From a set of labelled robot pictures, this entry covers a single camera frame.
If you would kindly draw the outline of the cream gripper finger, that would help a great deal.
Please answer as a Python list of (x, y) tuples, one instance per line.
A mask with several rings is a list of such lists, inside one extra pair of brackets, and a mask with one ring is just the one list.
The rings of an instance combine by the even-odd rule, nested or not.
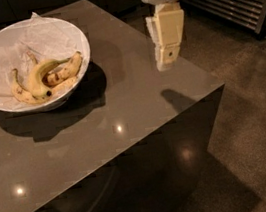
[(157, 69), (161, 72), (172, 68), (178, 58), (184, 15), (180, 3), (176, 2), (158, 4), (153, 16), (146, 18), (147, 29), (155, 47)]

